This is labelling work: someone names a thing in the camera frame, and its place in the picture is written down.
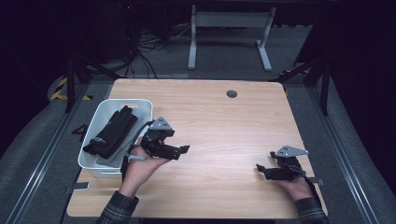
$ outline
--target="wooden table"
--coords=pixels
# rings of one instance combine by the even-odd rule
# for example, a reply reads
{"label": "wooden table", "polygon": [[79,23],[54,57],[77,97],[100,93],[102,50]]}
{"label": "wooden table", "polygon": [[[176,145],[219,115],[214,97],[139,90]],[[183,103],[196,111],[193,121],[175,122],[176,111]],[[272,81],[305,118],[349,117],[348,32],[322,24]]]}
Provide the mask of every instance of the wooden table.
{"label": "wooden table", "polygon": [[[229,90],[237,96],[228,97]],[[256,168],[256,163],[277,167],[270,151],[284,145],[304,148],[280,84],[119,79],[109,98],[150,100],[153,118],[164,116],[176,131],[165,144],[191,146],[140,188],[134,217],[298,216],[289,194]],[[307,156],[298,159],[307,176],[314,176]],[[120,186],[118,178],[98,178],[83,170],[78,182],[86,181],[91,183],[89,190],[73,193],[67,208],[71,217],[100,216]]]}

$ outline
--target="hand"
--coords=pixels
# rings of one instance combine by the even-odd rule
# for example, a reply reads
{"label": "hand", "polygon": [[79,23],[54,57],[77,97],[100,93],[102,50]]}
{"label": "hand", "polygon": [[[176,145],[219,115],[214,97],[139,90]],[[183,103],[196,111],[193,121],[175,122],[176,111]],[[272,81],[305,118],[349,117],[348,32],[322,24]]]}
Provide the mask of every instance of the hand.
{"label": "hand", "polygon": [[295,202],[304,198],[314,197],[303,177],[297,177],[292,181],[274,180],[274,182],[282,186]]}
{"label": "hand", "polygon": [[170,160],[164,158],[151,158],[142,147],[136,147],[132,155],[146,158],[144,161],[130,161],[119,193],[133,198],[139,187],[144,184],[152,174]]}

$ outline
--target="white plastic bin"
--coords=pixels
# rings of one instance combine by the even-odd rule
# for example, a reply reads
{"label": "white plastic bin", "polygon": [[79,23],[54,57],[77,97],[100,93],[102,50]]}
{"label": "white plastic bin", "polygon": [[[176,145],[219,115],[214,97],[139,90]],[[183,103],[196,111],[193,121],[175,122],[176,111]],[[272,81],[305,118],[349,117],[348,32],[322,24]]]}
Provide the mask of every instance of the white plastic bin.
{"label": "white plastic bin", "polygon": [[[104,100],[96,108],[93,115],[91,124],[85,135],[84,142],[82,143],[81,150],[78,155],[78,164],[88,170],[94,176],[97,177],[121,177],[120,167],[114,168],[101,164],[97,164],[98,155],[92,155],[83,150],[87,146],[91,139],[93,139],[100,131],[105,128],[107,122],[111,116],[117,110],[121,110],[125,105],[132,108],[132,114],[137,116],[137,123],[146,123],[152,120],[152,103],[148,100],[142,99],[109,99]],[[132,129],[140,129],[141,126],[134,125]]]}

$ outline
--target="metal stand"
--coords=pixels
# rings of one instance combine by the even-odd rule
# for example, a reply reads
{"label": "metal stand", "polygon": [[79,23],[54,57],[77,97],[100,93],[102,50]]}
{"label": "metal stand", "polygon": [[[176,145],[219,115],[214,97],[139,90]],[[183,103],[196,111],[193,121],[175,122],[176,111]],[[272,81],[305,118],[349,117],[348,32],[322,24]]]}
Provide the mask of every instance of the metal stand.
{"label": "metal stand", "polygon": [[275,16],[276,8],[272,7],[269,12],[248,13],[248,12],[207,12],[196,11],[196,5],[192,6],[191,12],[191,45],[189,65],[190,70],[195,69],[195,59],[197,51],[196,27],[247,27],[263,28],[263,37],[257,40],[257,47],[262,57],[264,70],[272,71],[265,43],[270,33],[271,25]]}

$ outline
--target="sleeve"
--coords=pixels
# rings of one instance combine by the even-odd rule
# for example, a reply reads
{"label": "sleeve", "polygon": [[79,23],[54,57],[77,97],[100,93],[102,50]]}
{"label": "sleeve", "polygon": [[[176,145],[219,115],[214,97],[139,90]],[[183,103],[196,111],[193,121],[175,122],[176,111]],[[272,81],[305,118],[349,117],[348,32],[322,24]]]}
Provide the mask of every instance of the sleeve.
{"label": "sleeve", "polygon": [[136,197],[131,199],[115,191],[95,224],[129,223],[138,202]]}
{"label": "sleeve", "polygon": [[298,200],[295,204],[301,223],[330,223],[314,197]]}

